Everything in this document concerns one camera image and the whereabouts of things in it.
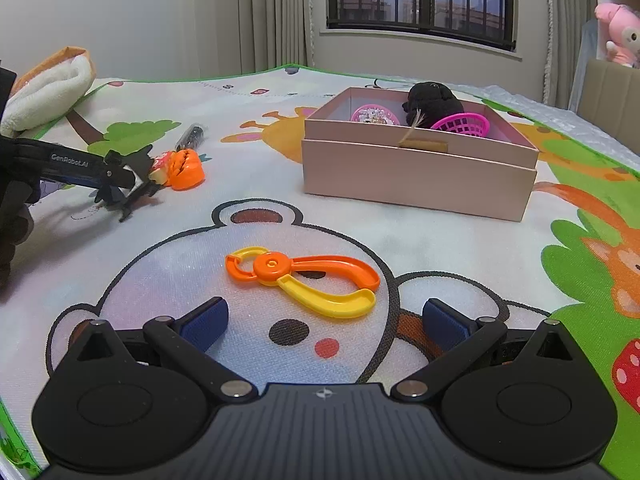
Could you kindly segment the black plush toy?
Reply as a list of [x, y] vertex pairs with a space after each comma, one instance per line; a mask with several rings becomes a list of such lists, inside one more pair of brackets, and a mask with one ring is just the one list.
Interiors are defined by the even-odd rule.
[[420, 116], [419, 128], [431, 128], [440, 120], [464, 112], [462, 103], [452, 91], [435, 81], [415, 84], [408, 93], [407, 101], [402, 104], [408, 126], [416, 122]]

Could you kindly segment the beige curtain right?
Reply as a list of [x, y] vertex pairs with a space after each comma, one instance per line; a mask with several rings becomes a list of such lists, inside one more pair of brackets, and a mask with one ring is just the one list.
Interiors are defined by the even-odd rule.
[[582, 43], [582, 26], [593, 18], [597, 0], [547, 0], [548, 44], [544, 63], [544, 104], [567, 108]]

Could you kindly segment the yellow hello kitty camera toy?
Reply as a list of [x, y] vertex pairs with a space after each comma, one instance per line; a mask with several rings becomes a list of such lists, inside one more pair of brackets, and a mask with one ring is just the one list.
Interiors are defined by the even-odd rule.
[[149, 180], [158, 184], [165, 185], [168, 181], [168, 166], [172, 157], [172, 152], [165, 152], [153, 159], [152, 167], [149, 173]]

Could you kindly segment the black item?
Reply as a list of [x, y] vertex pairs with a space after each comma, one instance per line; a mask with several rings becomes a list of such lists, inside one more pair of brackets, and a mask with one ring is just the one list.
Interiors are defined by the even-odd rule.
[[180, 136], [175, 146], [175, 151], [193, 150], [196, 151], [202, 144], [205, 136], [205, 128], [199, 124], [190, 125]]

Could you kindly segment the beige curtain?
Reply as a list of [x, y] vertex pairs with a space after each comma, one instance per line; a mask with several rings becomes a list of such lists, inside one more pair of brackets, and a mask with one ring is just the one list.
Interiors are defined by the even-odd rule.
[[314, 65], [312, 0], [190, 0], [196, 73]]
[[544, 104], [567, 108], [582, 43], [582, 26], [593, 18], [597, 0], [547, 0], [548, 44], [544, 63]]

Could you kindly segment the white orange fleece blanket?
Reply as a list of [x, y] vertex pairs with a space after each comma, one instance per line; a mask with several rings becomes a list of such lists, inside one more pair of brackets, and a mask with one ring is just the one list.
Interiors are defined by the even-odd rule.
[[1, 134], [14, 138], [64, 116], [96, 79], [90, 53], [65, 47], [18, 78], [2, 114]]

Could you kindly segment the white lace bedspread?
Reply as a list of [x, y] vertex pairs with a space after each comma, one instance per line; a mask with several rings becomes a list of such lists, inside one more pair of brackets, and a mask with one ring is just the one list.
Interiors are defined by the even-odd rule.
[[537, 122], [567, 134], [588, 148], [593, 148], [596, 152], [611, 157], [616, 162], [622, 162], [632, 170], [639, 170], [639, 156], [637, 154], [571, 110], [562, 110], [562, 108], [552, 107], [520, 94], [512, 94], [494, 84], [488, 87], [456, 84], [456, 89], [477, 98], [496, 102], [521, 113], [530, 120], [536, 119]]

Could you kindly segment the orange toy helmet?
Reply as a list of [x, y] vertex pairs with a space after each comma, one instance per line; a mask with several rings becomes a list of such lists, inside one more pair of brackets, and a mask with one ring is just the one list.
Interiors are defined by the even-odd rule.
[[198, 153], [190, 148], [173, 152], [167, 166], [168, 185], [175, 191], [190, 190], [205, 180]]

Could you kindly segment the pink round cartoon tin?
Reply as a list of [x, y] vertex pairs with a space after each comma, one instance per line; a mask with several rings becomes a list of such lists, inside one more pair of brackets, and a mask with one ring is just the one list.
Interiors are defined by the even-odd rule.
[[363, 124], [400, 125], [399, 119], [391, 110], [378, 104], [363, 104], [356, 108], [350, 116], [350, 121]]

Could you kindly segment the beige curtain left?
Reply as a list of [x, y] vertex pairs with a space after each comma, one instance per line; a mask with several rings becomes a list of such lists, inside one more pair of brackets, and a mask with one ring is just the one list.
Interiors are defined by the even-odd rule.
[[312, 0], [190, 0], [196, 73], [314, 65]]

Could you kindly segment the pink cardboard box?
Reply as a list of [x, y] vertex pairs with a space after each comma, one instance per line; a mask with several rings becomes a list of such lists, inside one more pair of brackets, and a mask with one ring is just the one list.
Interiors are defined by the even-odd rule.
[[305, 192], [520, 221], [537, 177], [535, 145], [473, 101], [463, 105], [488, 120], [484, 138], [352, 120], [372, 104], [403, 118], [406, 99], [399, 90], [352, 87], [311, 114], [302, 141]]

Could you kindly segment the pink plastic basket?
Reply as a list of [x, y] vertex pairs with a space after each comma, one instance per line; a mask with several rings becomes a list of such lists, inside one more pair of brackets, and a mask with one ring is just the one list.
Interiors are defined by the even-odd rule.
[[432, 129], [486, 138], [490, 130], [490, 122], [482, 114], [464, 112], [442, 118], [432, 125]]

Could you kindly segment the pink plush doll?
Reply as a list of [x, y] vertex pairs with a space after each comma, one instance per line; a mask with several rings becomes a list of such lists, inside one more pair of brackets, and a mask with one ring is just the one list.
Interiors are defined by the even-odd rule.
[[629, 6], [599, 3], [594, 16], [608, 30], [605, 43], [608, 61], [634, 68], [639, 63], [639, 15]]

